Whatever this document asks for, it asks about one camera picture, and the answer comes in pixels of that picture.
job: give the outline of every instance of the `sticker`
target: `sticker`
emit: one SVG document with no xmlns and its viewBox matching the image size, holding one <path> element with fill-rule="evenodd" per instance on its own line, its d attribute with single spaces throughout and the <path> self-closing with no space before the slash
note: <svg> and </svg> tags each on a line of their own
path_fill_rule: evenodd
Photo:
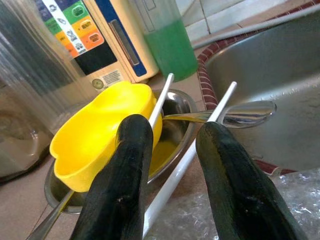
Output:
<svg viewBox="0 0 320 240">
<path fill-rule="evenodd" d="M 73 58 L 105 42 L 82 0 L 36 0 L 36 4 L 47 28 Z"/>
<path fill-rule="evenodd" d="M 103 90 L 110 87 L 112 84 L 123 81 L 123 77 L 119 70 L 114 70 L 109 72 L 107 75 L 103 75 L 99 78 L 95 78 L 91 81 L 92 86 L 98 92 L 102 92 Z"/>
</svg>

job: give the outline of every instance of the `white stick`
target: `white stick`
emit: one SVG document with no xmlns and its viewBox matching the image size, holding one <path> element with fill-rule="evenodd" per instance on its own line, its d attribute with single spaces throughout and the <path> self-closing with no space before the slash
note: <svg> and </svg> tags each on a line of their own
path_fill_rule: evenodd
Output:
<svg viewBox="0 0 320 240">
<path fill-rule="evenodd" d="M 149 118 L 149 123 L 150 123 L 152 129 L 154 129 L 154 127 L 156 125 L 156 122 L 157 122 L 157 119 L 158 119 L 159 114 L 161 112 L 162 106 L 164 105 L 165 99 L 167 97 L 169 87 L 170 87 L 171 83 L 174 81 L 174 79 L 175 79 L 175 75 L 173 73 L 169 73 L 169 75 L 165 81 L 164 87 L 162 89 L 162 92 L 161 92 L 161 94 L 160 94 L 160 96 L 154 106 L 154 109 L 151 113 L 151 116 Z"/>
<path fill-rule="evenodd" d="M 219 102 L 219 104 L 216 106 L 215 110 L 211 114 L 211 116 L 208 119 L 208 122 L 215 122 L 221 111 L 224 109 L 227 101 L 231 97 L 232 93 L 236 89 L 237 83 L 233 81 L 231 85 L 229 86 L 228 90 L 225 92 L 223 98 Z M 178 165 L 175 167 L 171 175 L 168 177 L 158 194 L 155 196 L 154 200 L 146 210 L 144 214 L 144 226 L 143 226 L 143 238 L 148 233 L 151 226 L 154 224 L 156 218 L 158 217 L 160 211 L 165 206 L 167 201 L 169 200 L 171 194 L 176 189 L 178 183 L 180 182 L 181 178 L 185 174 L 189 164 L 191 163 L 192 159 L 196 155 L 196 140 L 194 140 L 191 144 L 191 146 L 188 148 L 188 150 L 183 155 L 182 159 L 178 163 Z"/>
</svg>

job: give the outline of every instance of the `red tile border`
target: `red tile border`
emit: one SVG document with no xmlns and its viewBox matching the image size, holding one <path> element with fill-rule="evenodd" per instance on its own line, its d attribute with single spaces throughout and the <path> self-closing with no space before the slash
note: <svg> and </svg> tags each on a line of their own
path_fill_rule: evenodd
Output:
<svg viewBox="0 0 320 240">
<path fill-rule="evenodd" d="M 274 18 L 279 18 L 284 15 L 289 15 L 289 14 L 295 13 L 297 11 L 300 11 L 302 9 L 312 7 L 317 4 L 320 4 L 320 0 L 309 1 L 299 7 L 291 9 L 290 11 L 282 13 Z M 205 67 L 205 64 L 208 61 L 208 59 L 210 59 L 213 55 L 218 53 L 220 50 L 227 48 L 228 46 L 230 46 L 236 42 L 239 42 L 245 38 L 248 38 L 248 37 L 251 37 L 257 33 L 263 32 L 264 30 L 266 30 L 266 28 L 216 41 L 216 42 L 212 43 L 211 45 L 209 45 L 205 50 L 203 50 L 202 53 L 200 53 L 200 55 L 197 57 L 197 61 L 198 61 L 197 76 L 198 76 L 198 79 L 200 82 L 202 100 L 203 100 L 205 108 L 207 110 L 215 109 L 218 104 L 218 100 L 217 100 L 215 91 L 212 88 L 211 80 L 209 78 L 208 72 Z M 267 163 L 267 162 L 264 162 L 261 160 L 255 159 L 255 162 L 268 175 L 272 175 L 275 171 L 279 171 L 280 174 L 288 174 L 288 173 L 295 172 L 294 170 L 290 170 L 290 169 L 281 169 L 276 165 L 273 165 L 273 164 L 270 164 L 270 163 Z"/>
</svg>

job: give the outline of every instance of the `metal spoon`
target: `metal spoon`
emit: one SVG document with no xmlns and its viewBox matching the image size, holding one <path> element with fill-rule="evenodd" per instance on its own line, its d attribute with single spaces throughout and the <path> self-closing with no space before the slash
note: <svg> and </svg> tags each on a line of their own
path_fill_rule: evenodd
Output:
<svg viewBox="0 0 320 240">
<path fill-rule="evenodd" d="M 249 128 L 267 121 L 277 111 L 273 101 L 252 101 L 227 107 L 217 122 L 227 128 Z M 213 110 L 165 115 L 163 120 L 184 120 L 205 123 Z"/>
</svg>

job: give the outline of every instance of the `green liquid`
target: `green liquid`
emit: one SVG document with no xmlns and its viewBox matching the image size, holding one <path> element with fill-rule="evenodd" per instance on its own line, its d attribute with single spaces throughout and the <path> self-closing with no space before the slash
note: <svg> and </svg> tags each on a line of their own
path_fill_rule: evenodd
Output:
<svg viewBox="0 0 320 240">
<path fill-rule="evenodd" d="M 181 19 L 144 37 L 165 77 L 174 73 L 176 82 L 196 72 L 198 62 Z"/>
</svg>

